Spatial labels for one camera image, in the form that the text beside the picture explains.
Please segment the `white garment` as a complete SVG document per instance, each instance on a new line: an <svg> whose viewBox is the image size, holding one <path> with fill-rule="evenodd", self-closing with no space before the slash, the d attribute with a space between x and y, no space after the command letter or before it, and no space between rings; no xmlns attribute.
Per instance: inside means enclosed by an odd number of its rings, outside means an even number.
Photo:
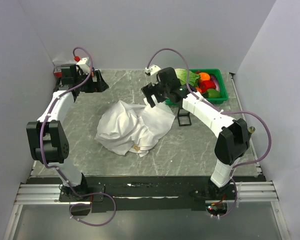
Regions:
<svg viewBox="0 0 300 240"><path fill-rule="evenodd" d="M110 107L99 120L95 140L120 156L128 152L146 156L171 130L176 116L163 102L155 101L155 107L151 107L146 98L143 101L129 104L119 100ZM133 149L134 144L140 151Z"/></svg>

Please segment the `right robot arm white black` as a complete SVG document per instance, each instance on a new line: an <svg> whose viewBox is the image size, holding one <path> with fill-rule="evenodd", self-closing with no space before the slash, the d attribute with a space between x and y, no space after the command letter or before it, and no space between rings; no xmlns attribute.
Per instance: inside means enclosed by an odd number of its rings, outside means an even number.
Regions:
<svg viewBox="0 0 300 240"><path fill-rule="evenodd" d="M145 68L144 73L151 82L141 90L151 107L169 99L196 116L216 136L217 162L204 191L209 197L220 199L226 193L232 169L250 147L251 135L246 121L216 110L193 86L181 84L172 67L161 69L152 65Z"/></svg>

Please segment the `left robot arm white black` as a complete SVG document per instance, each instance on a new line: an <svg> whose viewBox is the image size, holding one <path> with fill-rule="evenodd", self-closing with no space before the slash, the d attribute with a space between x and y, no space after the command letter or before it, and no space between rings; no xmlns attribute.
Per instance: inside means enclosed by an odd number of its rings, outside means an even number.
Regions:
<svg viewBox="0 0 300 240"><path fill-rule="evenodd" d="M90 192L84 174L68 159L70 144L63 122L81 92L102 93L108 87L91 63L64 64L59 67L48 107L26 125L32 159L55 170L62 180L61 193L77 201L85 200Z"/></svg>

